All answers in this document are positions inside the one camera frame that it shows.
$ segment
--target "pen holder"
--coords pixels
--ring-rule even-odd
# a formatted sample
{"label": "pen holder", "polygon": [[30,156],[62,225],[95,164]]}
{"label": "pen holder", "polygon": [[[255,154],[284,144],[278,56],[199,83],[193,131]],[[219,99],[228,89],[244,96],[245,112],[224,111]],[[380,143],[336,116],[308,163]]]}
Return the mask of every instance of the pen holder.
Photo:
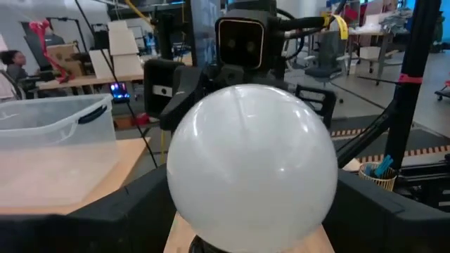
{"label": "pen holder", "polygon": [[374,171],[379,164],[379,162],[365,162],[361,164],[359,166],[358,175],[361,179],[372,181],[383,187],[385,190],[392,191],[394,189],[395,179],[397,178],[397,173],[392,168],[389,168],[380,178],[366,174],[367,166],[371,168],[371,171]]}

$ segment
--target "black metal frame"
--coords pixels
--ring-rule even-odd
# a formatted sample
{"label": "black metal frame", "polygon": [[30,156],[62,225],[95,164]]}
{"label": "black metal frame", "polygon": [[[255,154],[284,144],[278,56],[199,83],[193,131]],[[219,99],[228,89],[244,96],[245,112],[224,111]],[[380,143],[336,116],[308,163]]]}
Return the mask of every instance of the black metal frame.
{"label": "black metal frame", "polygon": [[353,144],[348,145],[338,154],[339,168],[343,168],[379,135],[389,129],[385,156],[390,155],[394,160],[393,169],[400,169],[440,5],[441,0],[416,2],[411,38],[401,67],[403,78],[396,83],[398,86],[395,89],[394,98],[374,126],[367,129],[361,138],[352,140]]}
{"label": "black metal frame", "polygon": [[51,24],[52,20],[58,20],[58,21],[63,21],[63,22],[74,21],[75,24],[77,25],[79,36],[82,39],[84,52],[86,52],[86,53],[89,52],[89,50],[87,50],[87,47],[86,47],[86,42],[84,40],[82,28],[79,26],[79,20],[78,19],[76,19],[76,18],[67,18],[67,17],[64,17],[64,18],[46,17],[46,19],[49,21],[51,29],[53,29],[53,25]]}

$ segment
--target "black pole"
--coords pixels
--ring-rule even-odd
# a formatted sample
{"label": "black pole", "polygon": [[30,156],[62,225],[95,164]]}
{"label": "black pole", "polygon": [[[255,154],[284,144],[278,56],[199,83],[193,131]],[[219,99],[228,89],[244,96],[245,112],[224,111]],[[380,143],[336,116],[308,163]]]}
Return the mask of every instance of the black pole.
{"label": "black pole", "polygon": [[399,169],[403,162],[440,6],[441,0],[417,0],[414,8],[411,37],[401,67],[401,84],[394,92],[397,116],[392,119],[385,148],[385,156],[390,155],[394,160],[393,169]]}
{"label": "black pole", "polygon": [[74,21],[77,24],[79,36],[82,38],[84,52],[88,53],[89,51],[87,50],[86,42],[84,41],[83,31],[82,31],[82,28],[79,26],[79,21],[78,21],[78,19],[74,19]]}

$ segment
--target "wooden table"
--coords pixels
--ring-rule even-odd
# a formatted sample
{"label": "wooden table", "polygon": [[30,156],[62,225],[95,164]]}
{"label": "wooden table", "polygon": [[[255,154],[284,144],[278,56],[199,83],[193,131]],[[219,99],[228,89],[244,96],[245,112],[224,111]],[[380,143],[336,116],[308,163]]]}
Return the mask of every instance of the wooden table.
{"label": "wooden table", "polygon": [[[187,66],[192,65],[192,57],[190,54],[183,56],[181,60],[184,64]],[[143,74],[133,74],[128,76],[121,76],[117,77],[117,80],[119,82],[131,82],[131,81],[137,81],[142,80]],[[81,86],[90,86],[95,84],[110,84],[115,82],[113,77],[108,78],[97,78],[95,75],[89,75],[84,77],[76,77],[75,79],[72,79],[68,81],[67,83],[60,84],[56,80],[48,81],[48,82],[42,82],[40,84],[37,84],[39,87],[39,90],[48,90],[48,89],[61,89],[61,88],[70,88],[70,87],[81,87]]]}
{"label": "wooden table", "polygon": [[82,202],[57,207],[0,207],[0,214],[69,214],[127,185],[133,179],[134,168],[146,149],[146,144],[142,138],[121,140],[116,143],[119,162]]}
{"label": "wooden table", "polygon": [[[357,171],[359,168],[359,162],[353,159],[345,170]],[[184,221],[178,214],[175,216],[172,230],[170,231],[169,238],[164,253],[187,253],[189,246],[195,233],[191,226]],[[284,253],[332,253],[334,252],[331,246],[328,236],[322,226],[306,237],[302,242],[298,242],[297,246],[293,249],[289,249]]]}

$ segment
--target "red object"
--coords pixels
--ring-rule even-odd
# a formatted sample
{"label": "red object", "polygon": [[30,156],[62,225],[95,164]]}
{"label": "red object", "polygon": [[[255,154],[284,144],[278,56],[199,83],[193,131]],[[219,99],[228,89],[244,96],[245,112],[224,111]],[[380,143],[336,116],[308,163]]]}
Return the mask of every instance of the red object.
{"label": "red object", "polygon": [[141,113],[136,117],[136,124],[141,126],[150,123],[150,117],[146,113]]}
{"label": "red object", "polygon": [[350,20],[356,20],[358,18],[358,12],[352,10],[350,6],[345,6],[344,16]]}
{"label": "red object", "polygon": [[69,74],[64,67],[59,65],[56,61],[54,61],[47,53],[47,45],[45,43],[45,30],[50,26],[48,20],[44,20],[42,22],[31,22],[30,29],[37,34],[39,40],[41,41],[42,53],[44,57],[54,66],[59,72],[61,72],[61,77],[56,78],[60,84],[68,82],[71,79],[74,79],[73,75]]}
{"label": "red object", "polygon": [[422,84],[423,78],[422,77],[410,77],[407,74],[400,74],[399,77],[399,83],[413,83],[413,84]]}

